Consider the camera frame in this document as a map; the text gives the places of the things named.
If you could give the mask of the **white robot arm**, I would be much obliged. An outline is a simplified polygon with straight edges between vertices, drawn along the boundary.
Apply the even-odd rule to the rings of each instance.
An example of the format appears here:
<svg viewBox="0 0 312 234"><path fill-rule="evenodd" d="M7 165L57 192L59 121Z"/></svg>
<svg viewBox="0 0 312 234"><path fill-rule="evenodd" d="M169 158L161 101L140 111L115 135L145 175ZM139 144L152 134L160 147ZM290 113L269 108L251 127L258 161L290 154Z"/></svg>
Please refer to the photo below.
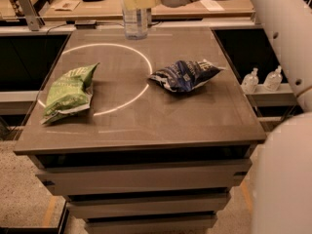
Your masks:
<svg viewBox="0 0 312 234"><path fill-rule="evenodd" d="M126 11L199 0L122 0ZM281 123L258 154L253 234L312 234L312 13L304 0L250 0L280 65L263 89L287 79L303 113Z"/></svg>

